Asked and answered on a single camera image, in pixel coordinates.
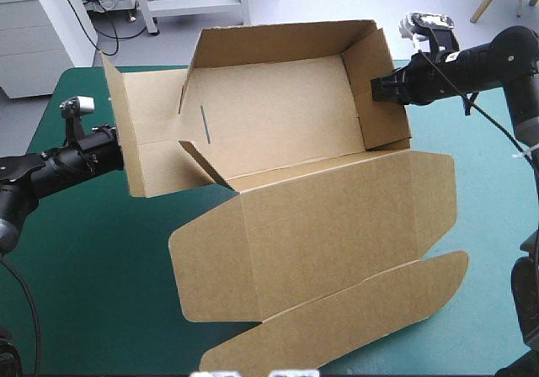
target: green table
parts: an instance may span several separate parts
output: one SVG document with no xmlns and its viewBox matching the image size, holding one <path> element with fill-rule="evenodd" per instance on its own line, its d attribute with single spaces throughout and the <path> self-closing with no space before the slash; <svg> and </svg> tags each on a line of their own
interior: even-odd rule
<svg viewBox="0 0 539 377">
<path fill-rule="evenodd" d="M 175 67 L 132 67 L 122 71 Z M 95 98 L 83 121 L 112 124 L 101 68 L 63 74 L 30 151 L 59 146 L 58 104 Z M 510 126 L 501 91 L 478 101 Z M 488 374 L 525 352 L 509 275 L 518 246 L 536 224 L 532 176 L 512 147 L 478 115 L 465 119 L 458 99 L 412 107 L 418 150 L 456 159 L 459 220 L 429 252 L 465 248 L 471 257 L 456 297 L 428 321 L 404 329 L 326 366 L 332 373 Z M 35 294 L 43 333 L 44 374 L 180 374 L 202 353 L 250 323 L 191 323 L 181 313 L 168 255 L 170 233 L 230 199 L 216 185 L 144 199 L 128 194 L 114 172 L 53 195 L 26 222 L 10 260 Z M 15 336 L 24 367 L 34 360 L 31 316 L 19 287 L 0 270 L 0 323 Z"/>
</svg>

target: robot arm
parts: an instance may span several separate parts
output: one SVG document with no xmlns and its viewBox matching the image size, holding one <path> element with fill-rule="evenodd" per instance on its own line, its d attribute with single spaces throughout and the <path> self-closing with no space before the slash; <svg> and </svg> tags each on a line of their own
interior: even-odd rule
<svg viewBox="0 0 539 377">
<path fill-rule="evenodd" d="M 115 128 L 102 125 L 84 134 L 81 116 L 93 112 L 91 98 L 68 99 L 60 111 L 64 146 L 0 158 L 0 255 L 15 248 L 26 216 L 41 198 L 124 167 Z"/>
<path fill-rule="evenodd" d="M 539 168 L 539 37 L 531 29 L 515 26 L 502 31 L 488 44 L 459 50 L 454 26 L 445 15 L 410 13 L 401 23 L 403 37 L 414 42 L 411 62 L 393 73 L 371 81 L 376 101 L 426 105 L 438 99 L 472 94 L 465 113 L 481 91 L 503 88 L 513 131 L 518 141 L 533 150 L 527 157 Z M 428 40 L 430 52 L 420 50 Z M 539 190 L 539 172 L 536 170 Z M 539 289 L 537 233 L 522 245 L 529 253 L 519 259 L 511 274 L 511 288 L 524 342 L 532 350 L 497 377 L 539 376 Z"/>
<path fill-rule="evenodd" d="M 415 39 L 417 51 L 419 40 L 429 40 L 430 52 L 425 55 L 462 92 L 474 94 L 502 87 L 516 139 L 527 146 L 539 143 L 537 33 L 514 26 L 488 44 L 459 50 L 452 29 L 449 17 L 425 13 L 410 13 L 401 24 L 401 33 Z M 426 105 L 456 96 L 419 53 L 407 66 L 373 79 L 371 85 L 374 100 L 398 104 Z"/>
</svg>

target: cardboard box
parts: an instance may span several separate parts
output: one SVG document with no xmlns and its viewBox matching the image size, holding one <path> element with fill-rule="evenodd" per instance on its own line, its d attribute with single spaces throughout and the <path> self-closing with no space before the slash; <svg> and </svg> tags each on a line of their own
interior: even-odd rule
<svg viewBox="0 0 539 377">
<path fill-rule="evenodd" d="M 169 241 L 187 319 L 262 322 L 201 370 L 317 368 L 455 294 L 466 253 L 421 259 L 456 221 L 453 161 L 372 101 L 374 22 L 204 29 L 188 71 L 104 67 L 133 195 L 238 192 Z"/>
</svg>

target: cable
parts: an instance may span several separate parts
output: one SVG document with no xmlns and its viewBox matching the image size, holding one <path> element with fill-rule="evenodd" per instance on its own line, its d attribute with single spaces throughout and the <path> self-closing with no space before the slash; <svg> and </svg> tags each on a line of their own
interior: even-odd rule
<svg viewBox="0 0 539 377">
<path fill-rule="evenodd" d="M 455 91 L 455 93 L 457 95 L 459 95 L 462 99 L 464 99 L 468 104 L 470 104 L 471 106 L 473 106 L 485 119 L 487 119 L 490 123 L 492 123 L 494 126 L 496 126 L 498 128 L 498 130 L 500 130 L 502 133 L 504 133 L 504 135 L 510 140 L 510 142 L 513 144 L 513 146 L 515 146 L 515 148 L 519 151 L 519 152 L 524 152 L 524 149 L 520 146 L 519 142 L 507 131 L 507 129 L 505 129 L 500 123 L 498 123 L 492 116 L 490 116 L 487 112 L 485 112 L 483 110 L 483 108 L 481 108 L 480 106 L 478 106 L 475 102 L 473 102 L 465 93 L 463 93 L 460 89 L 458 89 L 458 87 L 453 83 L 452 80 L 450 80 L 445 74 L 444 72 L 438 68 L 438 66 L 433 63 L 429 57 L 427 57 L 427 55 L 423 52 L 423 51 L 419 51 L 419 54 L 425 59 L 425 61 L 427 61 L 431 66 L 432 68 L 434 68 L 434 70 L 438 73 L 438 75 L 440 75 L 440 77 L 442 77 L 444 79 L 445 82 L 447 82 L 447 84 L 453 88 L 453 91 Z M 531 158 L 529 158 L 526 154 L 524 154 L 524 158 L 526 159 L 526 161 L 528 161 L 528 163 L 530 164 L 531 166 L 531 169 L 533 169 L 534 173 L 535 173 L 535 176 L 536 178 L 539 178 L 539 169 L 537 169 L 536 165 L 533 163 L 533 161 L 531 160 Z"/>
<path fill-rule="evenodd" d="M 23 288 L 24 295 L 28 301 L 29 307 L 32 310 L 32 318 L 34 320 L 34 331 L 35 331 L 35 363 L 34 363 L 34 377 L 39 377 L 40 375 L 40 364 L 41 364 L 41 328 L 40 328 L 40 318 L 37 314 L 37 308 L 35 306 L 34 298 L 32 293 L 23 277 L 15 270 L 15 268 L 9 264 L 5 257 L 0 255 L 0 263 L 10 272 L 15 279 L 19 282 L 20 286 Z"/>
<path fill-rule="evenodd" d="M 136 34 L 134 35 L 131 35 L 131 36 L 119 36 L 118 39 L 119 40 L 128 40 L 128 39 L 135 39 L 137 36 L 140 36 L 144 33 L 144 31 L 146 30 L 146 26 L 144 28 L 142 28 L 139 32 L 137 32 Z M 111 39 L 115 39 L 114 36 L 110 36 L 110 35 L 107 35 L 106 33 L 104 32 L 101 32 L 100 30 L 96 29 L 95 30 L 98 34 L 104 36 L 105 38 L 111 38 Z"/>
<path fill-rule="evenodd" d="M 113 24 L 112 19 L 111 19 L 110 17 L 108 17 L 108 18 L 109 18 L 109 20 L 110 20 L 110 23 L 112 24 L 112 30 L 114 31 L 115 36 L 116 36 L 116 48 L 115 48 L 115 51 L 114 51 L 114 52 L 112 52 L 112 53 L 107 53 L 107 52 L 102 51 L 101 49 L 99 49 L 98 46 L 93 42 L 92 38 L 90 38 L 90 36 L 88 35 L 88 32 L 86 32 L 86 28 L 84 28 L 83 22 L 82 22 L 81 19 L 78 17 L 77 11 L 75 10 L 75 7 L 73 7 L 73 4 L 71 3 L 71 0 L 67 0 L 67 3 L 69 4 L 69 7 L 71 7 L 71 10 L 72 10 L 73 13 L 75 14 L 75 17 L 77 18 L 78 23 L 80 24 L 81 28 L 83 29 L 84 34 L 86 35 L 86 38 L 89 40 L 89 42 L 90 42 L 90 43 L 92 44 L 92 46 L 95 48 L 95 50 L 100 51 L 100 52 L 103 53 L 105 56 L 114 56 L 116 53 L 118 53 L 118 50 L 120 49 L 120 40 L 117 39 L 118 33 L 116 32 L 116 27 L 115 27 L 115 25 Z"/>
<path fill-rule="evenodd" d="M 96 3 L 98 0 L 84 0 L 84 4 L 87 4 L 87 3 Z M 105 14 L 105 16 L 107 16 L 107 11 L 104 9 L 103 13 Z M 146 30 L 146 26 L 144 26 L 144 28 L 142 28 L 139 32 L 137 32 L 136 34 L 134 35 L 129 35 L 129 36 L 113 36 L 113 35 L 108 35 L 106 34 L 105 32 L 102 32 L 100 31 L 99 29 L 97 28 L 94 28 L 95 31 L 104 36 L 105 38 L 111 38 L 111 39 L 118 39 L 118 40 L 129 40 L 129 39 L 135 39 L 136 37 L 142 35 L 144 33 L 144 31 Z"/>
</svg>

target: box flap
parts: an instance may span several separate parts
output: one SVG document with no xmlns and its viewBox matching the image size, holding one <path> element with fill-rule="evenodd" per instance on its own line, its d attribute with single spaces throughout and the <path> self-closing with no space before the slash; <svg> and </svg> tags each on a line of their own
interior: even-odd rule
<svg viewBox="0 0 539 377">
<path fill-rule="evenodd" d="M 370 20 L 209 28 L 191 67 L 224 67 L 335 56 L 370 32 Z"/>
<path fill-rule="evenodd" d="M 438 182 L 430 180 L 433 176 Z M 170 238 L 174 271 L 183 275 L 177 281 L 185 316 L 192 321 L 237 321 L 236 315 L 227 318 L 233 313 L 229 302 L 216 298 L 213 290 L 219 286 L 238 296 L 258 296 L 249 301 L 254 307 L 243 311 L 259 314 L 249 321 L 262 321 L 419 259 L 456 220 L 453 178 L 449 156 L 402 151 L 233 198 L 234 218 L 243 212 L 233 237 L 224 220 L 207 217 L 211 213 L 226 219 L 231 206 L 223 205 Z M 420 189 L 419 200 L 425 202 L 414 197 Z M 232 241 L 249 255 L 223 256 L 221 251 L 231 249 L 227 245 Z M 198 266 L 252 272 L 252 289 L 240 289 L 235 280 L 182 271 Z"/>
<path fill-rule="evenodd" d="M 176 284 L 182 286 L 179 298 L 185 318 L 260 319 L 240 199 L 232 198 L 176 230 L 169 249 Z"/>
<path fill-rule="evenodd" d="M 150 197 L 212 183 L 178 143 L 187 69 L 122 74 L 102 60 L 130 194 Z"/>
<path fill-rule="evenodd" d="M 121 73 L 103 56 L 103 69 L 109 87 L 110 102 L 115 112 L 116 127 L 122 155 L 124 157 L 125 173 L 129 190 L 133 196 L 144 196 L 141 161 L 136 143 L 135 128 L 130 116 L 129 102 L 125 92 L 124 79 Z"/>
<path fill-rule="evenodd" d="M 317 369 L 438 311 L 461 285 L 467 254 L 408 263 L 299 305 L 206 352 L 200 370 L 262 377 Z"/>
<path fill-rule="evenodd" d="M 393 70 L 393 60 L 383 30 L 367 35 L 343 54 L 354 94 L 365 147 L 371 149 L 411 136 L 402 105 L 372 100 L 371 79 Z"/>
</svg>

